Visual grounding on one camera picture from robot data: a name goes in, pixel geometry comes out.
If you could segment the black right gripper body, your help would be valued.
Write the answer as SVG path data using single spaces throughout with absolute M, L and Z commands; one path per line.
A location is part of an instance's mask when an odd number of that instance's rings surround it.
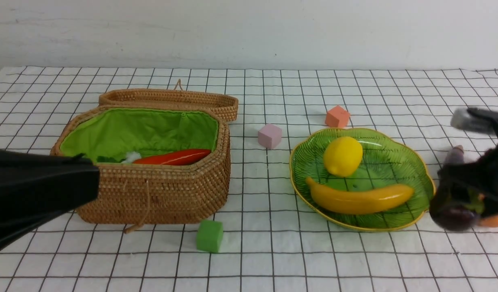
M 498 139 L 498 112 L 476 107 L 459 108 L 453 113 L 451 126 L 462 131 L 496 135 Z M 479 221 L 498 214 L 498 144 L 475 161 L 442 165 L 438 178 L 437 190 L 466 189 L 478 194 L 485 205 Z

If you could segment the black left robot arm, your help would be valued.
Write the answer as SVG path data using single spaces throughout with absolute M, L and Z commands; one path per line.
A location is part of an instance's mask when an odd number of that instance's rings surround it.
M 97 165 L 0 149 L 0 251 L 41 225 L 95 201 Z

